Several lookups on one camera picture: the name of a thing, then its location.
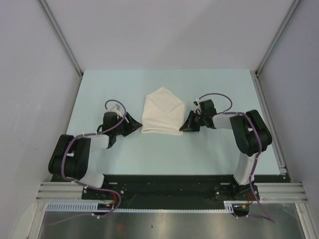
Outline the white cloth napkin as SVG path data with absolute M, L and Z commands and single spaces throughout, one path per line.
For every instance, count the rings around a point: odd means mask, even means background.
M 184 123 L 185 103 L 161 87 L 145 98 L 141 133 L 159 133 L 180 136 Z

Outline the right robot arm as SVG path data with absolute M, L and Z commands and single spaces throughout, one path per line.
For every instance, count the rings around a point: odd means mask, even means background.
M 247 112 L 218 113 L 212 100 L 194 102 L 184 124 L 182 132 L 199 132 L 205 126 L 211 129 L 229 129 L 233 132 L 237 148 L 240 151 L 239 161 L 232 182 L 230 195 L 241 200 L 248 190 L 253 189 L 255 169 L 261 154 L 272 144 L 272 135 L 257 110 Z

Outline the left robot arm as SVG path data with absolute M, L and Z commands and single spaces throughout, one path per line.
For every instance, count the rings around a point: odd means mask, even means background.
M 117 136 L 126 137 L 143 125 L 129 113 L 121 116 L 106 112 L 103 123 L 93 135 L 75 138 L 69 134 L 60 136 L 51 156 L 48 171 L 52 175 L 64 175 L 83 185 L 93 187 L 93 194 L 99 199 L 109 196 L 110 186 L 104 183 L 104 175 L 89 167 L 90 153 L 111 148 Z

